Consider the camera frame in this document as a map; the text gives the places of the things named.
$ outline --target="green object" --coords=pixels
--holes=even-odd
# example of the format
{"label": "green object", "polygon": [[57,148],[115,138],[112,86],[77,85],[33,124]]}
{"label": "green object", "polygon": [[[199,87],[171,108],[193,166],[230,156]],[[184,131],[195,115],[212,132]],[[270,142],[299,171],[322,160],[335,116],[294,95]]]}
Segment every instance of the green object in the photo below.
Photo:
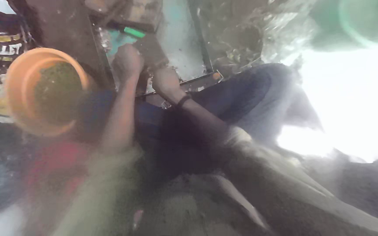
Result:
{"label": "green object", "polygon": [[36,110],[55,125],[74,120],[78,100],[82,94],[80,77],[67,62],[40,70],[40,81],[34,88]]}
{"label": "green object", "polygon": [[133,28],[129,28],[129,27],[125,27],[124,31],[126,33],[128,33],[130,35],[134,35],[135,37],[138,37],[138,38],[143,38],[145,36],[145,33],[138,31],[136,29],[133,29]]}
{"label": "green object", "polygon": [[341,0],[343,30],[366,47],[378,46],[378,0]]}
{"label": "green object", "polygon": [[310,15],[320,27],[315,50],[378,47],[378,0],[318,0]]}

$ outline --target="person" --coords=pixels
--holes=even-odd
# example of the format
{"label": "person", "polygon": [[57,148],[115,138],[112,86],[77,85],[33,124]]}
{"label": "person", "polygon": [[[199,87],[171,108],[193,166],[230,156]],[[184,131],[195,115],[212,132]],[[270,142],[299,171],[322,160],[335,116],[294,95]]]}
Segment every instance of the person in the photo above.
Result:
{"label": "person", "polygon": [[[136,127],[152,124],[141,117],[135,123],[134,117],[135,107],[140,115],[135,88],[144,60],[133,46],[124,45],[115,63],[121,86],[99,148],[53,235],[378,235],[377,218],[340,201],[268,148],[266,139],[277,129],[268,122],[281,119],[277,116],[292,98],[289,83],[283,83],[291,79],[290,72],[283,65],[264,65],[225,82],[238,84],[234,89],[224,82],[207,88],[216,92],[211,99],[239,97],[235,101],[242,105],[208,103],[200,99],[205,93],[191,98],[179,87],[176,72],[157,71],[153,86],[174,105],[171,116],[186,118],[182,130],[192,131],[194,145],[220,171],[183,175],[152,187],[151,173],[159,169],[146,164],[149,156],[134,142]],[[259,86],[264,93],[247,96],[237,91],[242,86]],[[167,115],[159,116],[168,122]],[[170,126],[160,129],[163,134],[186,136]]]}

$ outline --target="green bucket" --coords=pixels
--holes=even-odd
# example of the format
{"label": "green bucket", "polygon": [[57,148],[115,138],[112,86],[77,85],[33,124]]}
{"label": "green bucket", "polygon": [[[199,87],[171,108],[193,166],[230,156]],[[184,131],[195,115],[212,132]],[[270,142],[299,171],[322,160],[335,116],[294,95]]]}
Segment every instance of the green bucket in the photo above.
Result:
{"label": "green bucket", "polygon": [[342,29],[365,47],[378,47],[378,0],[341,0]]}

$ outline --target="leg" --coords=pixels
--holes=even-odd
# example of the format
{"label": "leg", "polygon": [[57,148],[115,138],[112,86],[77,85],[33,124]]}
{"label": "leg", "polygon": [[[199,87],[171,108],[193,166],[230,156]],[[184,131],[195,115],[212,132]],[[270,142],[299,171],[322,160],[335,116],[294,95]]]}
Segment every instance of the leg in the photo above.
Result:
{"label": "leg", "polygon": [[195,93],[193,99],[254,139],[273,144],[294,95],[292,77],[282,64],[265,64]]}

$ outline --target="bright light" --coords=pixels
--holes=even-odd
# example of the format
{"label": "bright light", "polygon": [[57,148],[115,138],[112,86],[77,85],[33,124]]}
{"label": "bright light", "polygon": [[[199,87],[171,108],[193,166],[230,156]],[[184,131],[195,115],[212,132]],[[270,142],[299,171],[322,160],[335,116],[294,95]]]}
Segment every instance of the bright light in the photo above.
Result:
{"label": "bright light", "polygon": [[283,126],[277,142],[281,148],[306,156],[325,157],[333,150],[324,133],[297,126]]}
{"label": "bright light", "polygon": [[340,151],[378,159],[378,49],[306,52],[303,88]]}

